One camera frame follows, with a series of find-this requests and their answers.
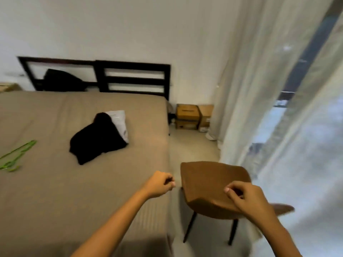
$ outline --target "mattress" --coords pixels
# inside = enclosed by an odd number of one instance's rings
[[[99,112],[125,110],[129,145],[79,165],[70,138]],[[37,140],[0,171],[0,256],[70,256],[156,170],[168,171],[166,100],[100,92],[0,94],[0,155]],[[169,256],[169,193],[148,200],[114,256]]]

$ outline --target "chair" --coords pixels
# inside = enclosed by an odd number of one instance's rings
[[[201,214],[215,219],[233,220],[228,241],[228,244],[232,245],[238,220],[244,216],[225,195],[223,189],[235,180],[251,182],[246,169],[210,161],[183,162],[181,180],[186,203],[194,211],[183,242],[186,242],[197,214]],[[278,216],[294,211],[294,207],[289,205],[271,205]]]

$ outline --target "black metal headboard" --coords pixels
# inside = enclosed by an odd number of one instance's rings
[[[64,64],[76,66],[92,66],[96,75],[97,82],[85,82],[88,86],[98,86],[100,92],[119,92],[119,93],[134,93],[134,94],[149,94],[164,96],[169,100],[169,85],[170,85],[170,65],[169,64],[152,64],[152,63],[137,63],[137,62],[121,62],[121,61],[104,61],[104,60],[69,60],[69,59],[52,59],[45,57],[18,57],[24,71],[28,75],[32,85],[37,91],[43,91],[43,79],[37,79],[32,73],[28,63],[49,63],[49,64]],[[121,77],[107,76],[105,69],[128,69],[128,70],[146,70],[163,72],[164,78],[143,78],[143,77]],[[110,90],[109,83],[121,84],[136,84],[136,85],[154,85],[163,86],[163,92],[148,92],[148,91],[127,91],[127,90]]]

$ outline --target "black metal chair leg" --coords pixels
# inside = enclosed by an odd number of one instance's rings
[[[232,245],[232,241],[234,240],[234,237],[235,237],[235,234],[236,234],[236,230],[237,230],[237,225],[238,225],[238,219],[234,219],[234,221],[232,222],[230,239],[229,239],[229,242],[228,242],[228,244],[230,246]]]
[[[193,212],[191,221],[189,222],[189,225],[188,225],[188,227],[187,227],[187,231],[186,231],[185,237],[183,238],[183,242],[184,242],[184,243],[186,242],[187,237],[188,237],[188,235],[189,235],[189,232],[190,232],[191,229],[192,229],[192,226],[193,226],[193,223],[194,223],[194,220],[195,220],[196,216],[197,216],[197,213],[196,213],[196,212]]]

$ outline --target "floor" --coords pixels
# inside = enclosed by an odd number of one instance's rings
[[[205,138],[195,130],[176,130],[170,126],[170,171],[174,174],[177,187],[171,192],[170,231],[174,234],[175,257],[240,257],[248,256],[251,249],[247,220],[240,220],[232,246],[227,242],[231,221],[216,220],[198,215],[186,243],[183,237],[192,216],[192,210],[183,198],[180,176],[181,162],[218,161],[220,151],[216,142]]]

